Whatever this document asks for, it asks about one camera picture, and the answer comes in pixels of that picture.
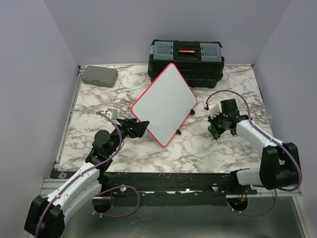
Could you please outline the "green whiteboard eraser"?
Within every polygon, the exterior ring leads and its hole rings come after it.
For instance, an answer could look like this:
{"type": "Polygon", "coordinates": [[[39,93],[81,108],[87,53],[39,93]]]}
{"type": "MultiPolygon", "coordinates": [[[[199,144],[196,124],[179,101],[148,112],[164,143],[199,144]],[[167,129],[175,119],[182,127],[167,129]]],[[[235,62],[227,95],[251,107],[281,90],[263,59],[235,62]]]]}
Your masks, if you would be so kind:
{"type": "Polygon", "coordinates": [[[220,135],[217,133],[217,130],[212,125],[208,126],[208,131],[211,133],[214,139],[220,138],[220,135]]]}

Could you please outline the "pink framed whiteboard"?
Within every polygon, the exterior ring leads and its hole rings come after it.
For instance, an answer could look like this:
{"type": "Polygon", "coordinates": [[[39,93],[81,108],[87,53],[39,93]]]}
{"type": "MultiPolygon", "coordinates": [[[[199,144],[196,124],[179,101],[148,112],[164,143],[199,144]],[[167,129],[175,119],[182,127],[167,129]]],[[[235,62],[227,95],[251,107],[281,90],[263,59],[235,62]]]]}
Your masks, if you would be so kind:
{"type": "Polygon", "coordinates": [[[148,132],[165,147],[197,101],[178,68],[170,63],[133,103],[131,113],[139,121],[149,121],[148,132]]]}

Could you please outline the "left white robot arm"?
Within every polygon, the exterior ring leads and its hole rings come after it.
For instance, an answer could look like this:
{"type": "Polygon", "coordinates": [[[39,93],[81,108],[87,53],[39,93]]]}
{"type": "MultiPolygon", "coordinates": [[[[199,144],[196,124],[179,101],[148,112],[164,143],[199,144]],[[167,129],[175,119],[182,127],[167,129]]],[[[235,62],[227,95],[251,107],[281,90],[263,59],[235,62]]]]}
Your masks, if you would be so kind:
{"type": "Polygon", "coordinates": [[[104,196],[110,184],[101,178],[126,137],[141,138],[149,121],[118,119],[113,132],[99,130],[84,164],[62,186],[31,202],[24,230],[36,238],[58,238],[69,218],[90,198],[104,196]]]}

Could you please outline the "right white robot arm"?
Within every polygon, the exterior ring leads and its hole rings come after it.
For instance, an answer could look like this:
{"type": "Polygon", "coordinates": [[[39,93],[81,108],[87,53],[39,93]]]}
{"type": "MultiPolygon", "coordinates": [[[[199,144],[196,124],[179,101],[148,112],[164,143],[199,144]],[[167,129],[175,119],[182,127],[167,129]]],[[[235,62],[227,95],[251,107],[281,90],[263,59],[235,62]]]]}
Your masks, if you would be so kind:
{"type": "Polygon", "coordinates": [[[262,186],[268,190],[282,189],[299,182],[299,155],[294,143],[284,143],[259,128],[248,115],[240,114],[236,100],[224,100],[220,104],[207,103],[209,111],[208,131],[214,139],[230,131],[246,140],[260,155],[258,169],[240,169],[233,172],[228,189],[239,194],[247,185],[262,186]]]}

